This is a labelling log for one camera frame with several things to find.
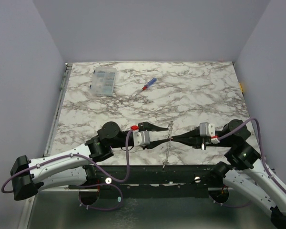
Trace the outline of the clear plastic organizer box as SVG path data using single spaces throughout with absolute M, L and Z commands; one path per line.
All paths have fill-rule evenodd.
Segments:
M 96 67 L 89 87 L 90 92 L 97 96 L 112 96 L 116 75 L 116 68 Z

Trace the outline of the aluminium side rail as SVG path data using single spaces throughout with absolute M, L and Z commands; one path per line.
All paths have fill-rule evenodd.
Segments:
M 61 108 L 62 108 L 62 104 L 63 104 L 63 100 L 65 97 L 65 93 L 67 90 L 67 85 L 68 85 L 68 81 L 70 78 L 70 74 L 71 74 L 71 70 L 72 70 L 72 63 L 66 63 L 66 69 L 65 72 L 62 76 L 62 82 L 60 85 L 60 94 L 59 94 L 59 98 L 58 98 L 58 102 L 57 102 L 57 106 L 55 109 L 55 113 L 54 113 L 54 118 L 53 118 L 53 122 L 51 124 L 51 129 L 50 129 L 50 134 L 47 140 L 47 144 L 45 147 L 45 151 L 43 153 L 43 156 L 47 157 L 51 155 L 51 149 L 52 149 L 52 144 L 55 138 L 55 134 L 56 134 L 56 129 L 58 126 L 58 121 L 59 121 L 59 117 L 61 114 Z

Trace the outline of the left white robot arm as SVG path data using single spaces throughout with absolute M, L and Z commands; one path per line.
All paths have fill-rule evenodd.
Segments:
M 28 199 L 45 187 L 45 180 L 66 170 L 102 162 L 113 156 L 114 148 L 147 146 L 151 143 L 150 132 L 167 131 L 149 122 L 131 126 L 122 131 L 117 123 L 105 123 L 91 138 L 78 147 L 54 156 L 28 159 L 26 155 L 18 157 L 5 183 L 12 184 L 11 193 L 15 201 Z

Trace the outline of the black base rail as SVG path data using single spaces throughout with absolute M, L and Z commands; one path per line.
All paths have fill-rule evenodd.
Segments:
M 228 171 L 220 165 L 168 165 L 131 166 L 127 181 L 105 184 L 107 176 L 94 166 L 85 166 L 87 180 L 80 187 L 79 198 L 86 203 L 99 199 L 126 198 L 208 198 L 220 203 L 229 198 L 223 184 L 223 174 Z

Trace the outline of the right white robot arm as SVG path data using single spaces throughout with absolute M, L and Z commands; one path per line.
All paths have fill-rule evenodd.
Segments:
M 221 131 L 212 123 L 200 125 L 172 141 L 193 148 L 207 146 L 228 147 L 228 163 L 219 162 L 211 169 L 209 180 L 213 186 L 222 184 L 239 192 L 259 206 L 277 229 L 286 229 L 286 184 L 266 164 L 263 150 L 255 150 L 247 143 L 251 135 L 246 124 L 252 121 L 232 120 Z

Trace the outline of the blue red screwdriver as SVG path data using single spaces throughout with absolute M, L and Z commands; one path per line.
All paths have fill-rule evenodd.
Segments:
M 157 78 L 151 79 L 149 82 L 147 82 L 147 83 L 143 86 L 143 88 L 142 88 L 140 91 L 137 92 L 137 94 L 139 94 L 139 93 L 141 93 L 141 92 L 147 90 L 147 89 L 148 89 L 151 85 L 153 85 L 156 81 L 157 81 Z

